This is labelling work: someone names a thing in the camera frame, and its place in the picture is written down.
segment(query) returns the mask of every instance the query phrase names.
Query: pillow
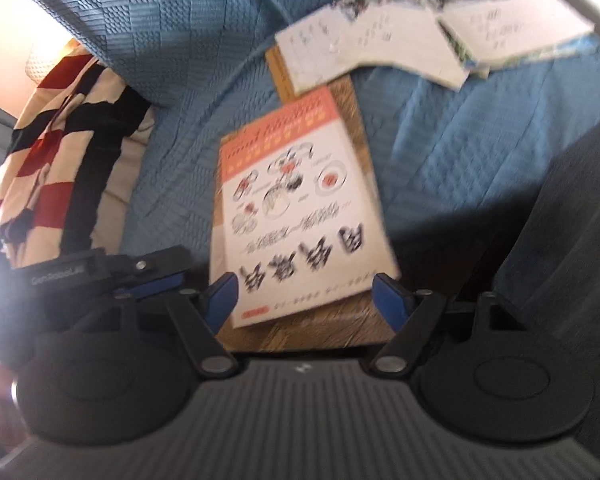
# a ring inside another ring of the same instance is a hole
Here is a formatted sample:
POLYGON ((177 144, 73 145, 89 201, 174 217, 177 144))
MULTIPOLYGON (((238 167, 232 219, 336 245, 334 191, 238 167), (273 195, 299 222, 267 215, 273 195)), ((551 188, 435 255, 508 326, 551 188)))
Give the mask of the pillow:
POLYGON ((150 103, 83 46, 42 80, 0 167, 0 242, 12 267, 117 253, 154 126, 150 103))

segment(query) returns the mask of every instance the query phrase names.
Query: metal screw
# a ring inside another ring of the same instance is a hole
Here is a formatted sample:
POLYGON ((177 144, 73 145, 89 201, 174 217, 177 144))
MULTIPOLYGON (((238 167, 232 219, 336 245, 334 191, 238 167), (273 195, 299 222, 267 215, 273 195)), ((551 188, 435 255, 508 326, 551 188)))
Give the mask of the metal screw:
POLYGON ((202 360, 202 369, 208 374, 224 374, 234 367, 233 362, 228 357, 216 355, 202 360))
POLYGON ((397 355, 384 355, 376 360, 376 368, 385 374, 397 374, 407 367, 407 361, 397 355))

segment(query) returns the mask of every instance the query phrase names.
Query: paper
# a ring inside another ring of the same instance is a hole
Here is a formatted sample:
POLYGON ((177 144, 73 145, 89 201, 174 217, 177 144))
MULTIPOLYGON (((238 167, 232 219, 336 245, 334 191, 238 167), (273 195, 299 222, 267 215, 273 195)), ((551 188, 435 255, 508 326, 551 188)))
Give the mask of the paper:
POLYGON ((338 9, 325 6, 276 34, 296 94, 355 68, 341 53, 341 37, 351 26, 338 9))
POLYGON ((362 51, 353 50, 358 65, 395 66, 454 90, 460 89, 468 76, 435 13, 425 7, 398 3, 376 7, 358 19, 355 35, 344 38, 346 44, 363 47, 362 51))
POLYGON ((376 272, 397 276, 327 88, 245 126, 220 158, 226 268, 240 279, 234 327, 369 290, 376 272))
POLYGON ((456 90, 468 76, 435 14, 413 0, 338 0, 276 42, 297 94, 364 65, 403 68, 456 90))
POLYGON ((563 0, 480 0, 447 4, 445 27, 483 64, 498 64, 593 32, 563 0))

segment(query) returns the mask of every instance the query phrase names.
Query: blue quilted blanket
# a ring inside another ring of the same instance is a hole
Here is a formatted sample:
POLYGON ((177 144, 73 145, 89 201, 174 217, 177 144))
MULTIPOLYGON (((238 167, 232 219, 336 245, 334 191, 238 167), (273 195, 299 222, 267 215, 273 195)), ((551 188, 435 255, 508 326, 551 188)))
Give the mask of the blue quilted blanket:
MULTIPOLYGON (((273 34, 330 0, 36 0, 158 106, 122 250, 184 244, 208 259, 219 138, 279 106, 273 34)), ((353 81, 394 241, 538 188, 600 120, 595 54, 471 78, 459 93, 389 68, 353 81)))

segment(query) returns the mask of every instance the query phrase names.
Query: round black pad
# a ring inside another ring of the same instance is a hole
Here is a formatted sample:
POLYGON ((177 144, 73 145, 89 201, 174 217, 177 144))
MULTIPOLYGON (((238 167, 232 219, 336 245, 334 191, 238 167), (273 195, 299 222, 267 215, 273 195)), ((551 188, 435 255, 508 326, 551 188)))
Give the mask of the round black pad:
POLYGON ((16 402, 34 434, 62 444, 133 440, 184 405, 190 373, 123 333, 67 332, 46 339, 18 375, 16 402))
POLYGON ((436 356, 424 367, 420 388, 442 424, 508 444, 572 430, 594 393, 586 371, 525 332, 491 332, 436 356))

